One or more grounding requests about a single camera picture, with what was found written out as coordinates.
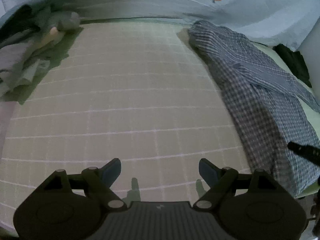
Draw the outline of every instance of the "mattress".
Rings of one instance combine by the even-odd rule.
[[[206,65],[183,25],[82,25],[69,57],[53,68],[9,122],[0,163],[0,220],[53,171],[78,173],[112,158],[112,185],[143,201],[195,202],[198,162],[249,173],[241,142]]]

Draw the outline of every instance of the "fitted sheet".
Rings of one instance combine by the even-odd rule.
[[[186,26],[82,25],[69,57],[52,69],[10,120],[0,163],[0,220],[53,171],[78,173],[112,158],[126,198],[132,178],[144,201],[196,201],[198,162],[250,169],[236,130],[188,45]]]

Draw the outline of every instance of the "blue plaid cloth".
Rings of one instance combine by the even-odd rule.
[[[207,21],[188,32],[221,89],[250,168],[265,169],[297,196],[320,175],[318,166],[287,148],[290,141],[320,148],[297,97],[317,112],[319,102],[243,34]]]

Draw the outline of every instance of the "wall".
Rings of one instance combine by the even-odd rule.
[[[310,74],[315,95],[320,100],[320,18],[299,47]]]

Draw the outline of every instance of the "black cloth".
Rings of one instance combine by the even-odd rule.
[[[292,74],[305,83],[308,87],[312,87],[309,81],[309,72],[304,62],[303,56],[299,51],[293,52],[283,44],[273,47],[273,50],[278,53],[281,59],[286,63]]]

